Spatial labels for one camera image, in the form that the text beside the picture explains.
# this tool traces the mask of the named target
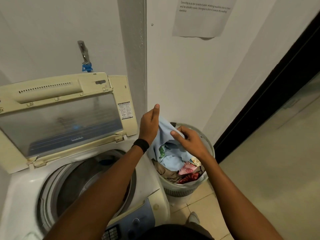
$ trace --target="warning sticker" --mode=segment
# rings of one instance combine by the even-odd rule
[[[133,118],[130,102],[120,103],[118,104],[118,107],[121,113],[122,120]]]

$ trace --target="laundry basket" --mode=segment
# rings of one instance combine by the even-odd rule
[[[200,136],[203,144],[206,146],[208,149],[209,153],[215,157],[214,153],[214,147],[212,146],[211,142],[209,139],[197,128],[188,125],[188,124],[183,124],[183,123],[175,123],[171,122],[171,124],[178,128],[179,126],[185,126],[187,128],[190,128],[198,133]],[[183,204],[186,203],[189,198],[191,197],[191,194],[198,188],[198,186],[202,183],[204,183],[206,180],[208,180],[208,175],[207,172],[205,171],[200,178],[198,178],[194,182],[187,183],[186,185],[179,185],[175,183],[171,183],[168,180],[164,179],[160,174],[159,174],[160,181],[162,183],[162,186],[164,188],[164,192],[167,195],[168,201],[170,204]]]

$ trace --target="person's left hand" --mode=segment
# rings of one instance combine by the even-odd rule
[[[159,128],[160,105],[156,104],[153,109],[145,113],[140,122],[139,139],[145,140],[149,145],[155,139]]]

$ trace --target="printed instructions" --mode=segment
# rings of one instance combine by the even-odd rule
[[[130,102],[120,103],[118,104],[118,107],[121,113],[122,120],[133,118]]]
[[[178,0],[172,35],[220,36],[236,0]]]

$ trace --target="light blue cloth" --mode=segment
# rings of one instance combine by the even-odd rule
[[[184,163],[189,162],[193,156],[172,137],[171,131],[179,133],[184,138],[181,132],[175,129],[162,116],[159,116],[158,133],[147,153],[149,158],[157,160],[170,171],[179,171],[184,166]]]

